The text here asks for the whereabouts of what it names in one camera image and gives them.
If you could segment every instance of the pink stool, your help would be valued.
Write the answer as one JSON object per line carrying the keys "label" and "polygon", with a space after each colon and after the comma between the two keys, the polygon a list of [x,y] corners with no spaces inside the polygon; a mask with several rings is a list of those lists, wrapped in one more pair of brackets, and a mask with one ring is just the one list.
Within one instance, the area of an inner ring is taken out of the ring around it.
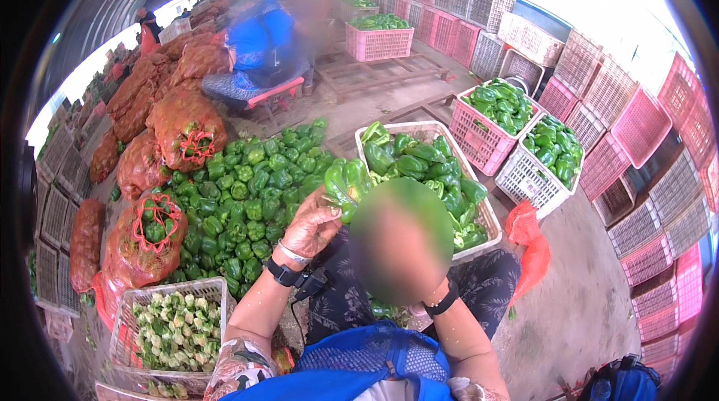
{"label": "pink stool", "polygon": [[273,101],[277,101],[280,106],[282,106],[283,110],[287,110],[288,107],[285,100],[288,98],[295,98],[297,91],[302,91],[302,83],[304,81],[304,78],[299,77],[296,80],[283,84],[282,86],[277,86],[271,91],[266,91],[257,97],[253,97],[250,100],[247,100],[247,108],[245,109],[255,108],[257,105],[262,103],[267,111],[267,116],[270,117],[273,125],[277,128],[277,121],[274,119],[274,115],[272,114]]}

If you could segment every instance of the green bell pepper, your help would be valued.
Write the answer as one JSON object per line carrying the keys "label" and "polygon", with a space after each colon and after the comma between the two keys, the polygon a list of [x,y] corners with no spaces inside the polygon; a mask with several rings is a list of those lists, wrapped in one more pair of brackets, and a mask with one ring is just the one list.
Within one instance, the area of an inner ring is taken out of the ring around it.
{"label": "green bell pepper", "polygon": [[250,220],[259,221],[263,219],[263,201],[258,198],[245,201],[245,214]]}
{"label": "green bell pepper", "polygon": [[241,244],[237,244],[234,248],[234,253],[241,261],[247,261],[252,257],[252,248],[248,241],[244,241]]}
{"label": "green bell pepper", "polygon": [[267,244],[267,240],[261,239],[252,243],[252,252],[257,259],[263,260],[270,257],[272,249],[270,248],[270,245]]}
{"label": "green bell pepper", "polygon": [[265,224],[255,220],[247,222],[247,238],[254,242],[262,237],[265,237]]}
{"label": "green bell pepper", "polygon": [[263,272],[263,266],[256,257],[251,257],[242,265],[242,277],[245,281],[254,282]]}
{"label": "green bell pepper", "polygon": [[324,187],[327,196],[342,209],[340,220],[349,225],[355,205],[372,189],[372,182],[364,162],[355,158],[346,164],[332,164],[324,174]]}
{"label": "green bell pepper", "polygon": [[268,198],[263,200],[263,220],[270,221],[280,208],[280,200],[276,198]]}
{"label": "green bell pepper", "polygon": [[479,205],[485,200],[485,198],[487,198],[487,188],[477,181],[469,178],[460,178],[459,186],[470,203],[475,206]]}
{"label": "green bell pepper", "polygon": [[294,180],[290,172],[286,169],[279,169],[270,175],[270,179],[267,181],[267,184],[273,188],[286,189],[292,186],[292,181]]}
{"label": "green bell pepper", "polygon": [[380,176],[384,176],[390,166],[395,163],[392,155],[374,142],[368,142],[364,147],[364,158],[367,160],[370,170],[377,172]]}

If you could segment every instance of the concrete floor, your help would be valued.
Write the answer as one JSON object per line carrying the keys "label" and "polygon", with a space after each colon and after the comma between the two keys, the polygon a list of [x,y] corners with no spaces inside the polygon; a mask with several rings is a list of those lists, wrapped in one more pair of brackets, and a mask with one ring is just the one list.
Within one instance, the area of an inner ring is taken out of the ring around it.
{"label": "concrete floor", "polygon": [[[415,48],[425,52],[437,63],[448,67],[455,78],[444,82],[436,76],[395,83],[366,93],[350,95],[342,104],[319,78],[314,94],[291,103],[291,110],[280,112],[280,124],[300,124],[318,116],[329,120],[327,137],[355,130],[363,124],[384,116],[392,110],[416,103],[427,97],[438,98],[474,85],[467,70],[454,60],[415,41]],[[218,106],[225,114],[224,106]],[[84,147],[89,162],[92,150],[103,132],[110,127],[108,118]],[[262,112],[250,118],[229,118],[230,137],[246,130],[250,134],[273,134],[274,127]],[[109,201],[115,173],[95,187],[92,197],[106,203],[106,230],[112,230],[121,211],[130,204],[124,200]],[[504,225],[513,204],[498,190],[493,180],[481,177],[490,189],[490,202],[500,224]],[[552,247],[552,263],[547,275],[516,304],[517,318],[502,321],[492,340],[499,355],[500,369],[515,400],[546,400],[561,393],[556,380],[562,377],[571,386],[583,379],[590,367],[600,367],[626,353],[639,353],[640,340],[636,320],[631,313],[629,287],[616,259],[609,238],[598,215],[579,188],[575,196],[564,202],[541,223],[541,231]],[[502,247],[517,253],[523,246],[503,238]],[[306,307],[295,307],[301,323],[306,324]],[[138,390],[137,382],[112,370],[108,360],[110,331],[99,320],[95,309],[85,309],[73,322],[75,333],[68,346],[68,362],[73,368],[73,382],[83,399],[93,399],[94,380],[126,389]],[[85,341],[85,324],[97,343],[92,350]],[[301,351],[301,333],[285,309],[276,336]]]}

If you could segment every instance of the person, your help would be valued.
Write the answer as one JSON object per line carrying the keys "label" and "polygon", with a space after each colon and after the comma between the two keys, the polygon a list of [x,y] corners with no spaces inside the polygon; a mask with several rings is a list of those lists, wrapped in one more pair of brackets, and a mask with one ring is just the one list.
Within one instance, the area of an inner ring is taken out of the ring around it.
{"label": "person", "polygon": [[236,7],[225,41],[231,73],[204,77],[205,94],[244,110],[247,100],[300,76],[312,85],[314,69],[299,49],[294,19],[278,0],[239,0]]}
{"label": "person", "polygon": [[[341,214],[327,205],[324,186],[301,204],[227,323],[204,400],[508,400],[490,339],[519,278],[517,258],[498,249],[453,267],[423,299],[434,324],[406,330],[375,321]],[[329,283],[310,297],[303,355],[277,376],[271,340],[292,290],[277,269],[302,271],[308,261],[326,269]]]}
{"label": "person", "polygon": [[155,43],[159,44],[160,31],[162,31],[163,29],[160,28],[159,25],[157,25],[155,13],[145,8],[140,8],[137,10],[137,16],[139,17],[138,23],[140,24],[140,27],[142,27],[143,25],[147,25],[150,32],[152,33],[152,36],[155,38]]}

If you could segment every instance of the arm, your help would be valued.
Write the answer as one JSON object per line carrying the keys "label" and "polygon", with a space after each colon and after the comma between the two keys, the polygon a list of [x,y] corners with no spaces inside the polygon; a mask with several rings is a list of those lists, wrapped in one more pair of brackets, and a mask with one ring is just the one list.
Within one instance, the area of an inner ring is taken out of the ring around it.
{"label": "arm", "polygon": [[[428,306],[438,303],[449,292],[447,284],[445,278],[424,303]],[[499,372],[497,353],[461,298],[457,298],[445,312],[434,316],[434,327],[449,360],[453,377],[469,378],[482,388],[509,399],[507,386]]]}

